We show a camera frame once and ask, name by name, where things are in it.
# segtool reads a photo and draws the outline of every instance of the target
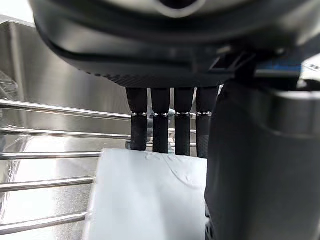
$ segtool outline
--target wire rack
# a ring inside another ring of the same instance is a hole
[[[0,109],[23,110],[31,112],[59,114],[68,116],[77,116],[84,118],[99,118],[112,119],[119,121],[130,121],[131,116],[128,114],[118,114],[110,112],[99,112],[85,109],[58,107],[45,104],[28,103],[13,100],[0,100]],[[168,132],[174,135],[175,129],[170,128]],[[108,133],[94,133],[94,132],[76,132],[76,131],[60,131],[60,130],[39,130],[15,127],[0,127],[0,135],[19,135],[19,136],[51,136],[51,137],[65,137],[65,138],[93,138],[93,139],[119,139],[130,140],[131,136],[127,134],[108,134]],[[196,147],[195,143],[191,143],[191,147]],[[29,159],[73,159],[73,158],[98,158],[99,151],[68,151],[68,152],[0,152],[0,160],[29,160]],[[71,177],[62,179],[49,179],[40,181],[26,181],[26,182],[9,182],[0,183],[0,193],[25,191],[34,189],[57,188],[74,185],[92,184],[95,176]],[[86,218],[87,212],[74,212],[70,214],[56,215],[46,218],[28,220],[23,222],[15,222],[0,225],[0,235],[14,234],[34,229],[41,229],[52,227],[56,225],[75,223],[83,221]]]

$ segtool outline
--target metal rod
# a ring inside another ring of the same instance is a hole
[[[0,160],[98,158],[99,151],[0,152]]]
[[[41,112],[49,114],[61,114],[69,116],[87,117],[87,118],[97,118],[97,119],[115,119],[129,121],[131,115],[112,113],[112,112],[101,112],[101,111],[91,111],[71,107],[62,106],[51,106],[46,104],[37,104],[22,101],[11,101],[11,100],[0,100],[0,108],[3,109],[14,109],[14,110],[25,110],[30,112]]]
[[[3,135],[24,135],[24,136],[26,135],[26,136],[52,136],[52,137],[68,137],[68,138],[130,140],[130,135],[126,135],[126,134],[39,130],[39,129],[25,129],[25,128],[11,128],[11,127],[0,127],[0,134],[3,134]]]
[[[0,225],[0,235],[15,234],[24,231],[42,229],[61,224],[75,223],[83,221],[86,218],[87,212],[75,212],[72,214],[64,214],[52,217],[46,217],[36,220],[16,222]]]
[[[94,176],[85,176],[85,177],[55,179],[55,180],[1,183],[0,193],[31,190],[31,189],[44,189],[44,188],[92,184],[94,179],[95,179]]]
[[[176,147],[176,144],[175,143],[170,143],[171,147],[175,148]],[[190,147],[191,148],[196,148],[197,147],[197,144],[196,143],[190,143]]]

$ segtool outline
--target crumpled white material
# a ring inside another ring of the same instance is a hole
[[[207,160],[105,149],[84,240],[204,240]]]

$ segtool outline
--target black plastic casing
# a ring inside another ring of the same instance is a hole
[[[190,111],[192,108],[193,88],[176,88],[174,90],[175,154],[190,156]]]
[[[230,81],[211,122],[208,240],[320,237],[320,83]]]
[[[181,19],[152,18],[94,0],[29,2],[53,52],[128,88],[219,86],[234,73],[213,73],[217,56],[301,46],[317,34],[320,15],[319,0],[253,0]]]

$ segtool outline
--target black cylindrical part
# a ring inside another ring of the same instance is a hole
[[[175,115],[175,154],[190,156],[190,115]]]
[[[131,150],[145,151],[148,132],[148,94],[146,88],[126,88],[131,115]]]
[[[190,111],[194,91],[191,87],[174,90],[176,155],[190,156]]]
[[[168,153],[168,115],[153,116],[153,151],[156,153]]]
[[[147,147],[148,116],[131,116],[131,150],[145,151]]]
[[[208,144],[210,133],[211,115],[197,115],[196,116],[196,155],[198,158],[208,158]]]
[[[195,105],[197,112],[212,112],[216,106],[219,86],[198,87],[196,89]]]
[[[197,0],[158,0],[164,6],[170,9],[181,10],[185,9],[192,4],[196,3]]]
[[[210,123],[217,102],[219,87],[200,87],[196,90],[196,153],[208,158]]]
[[[170,88],[151,88],[153,108],[153,151],[168,153],[168,112],[170,108]]]

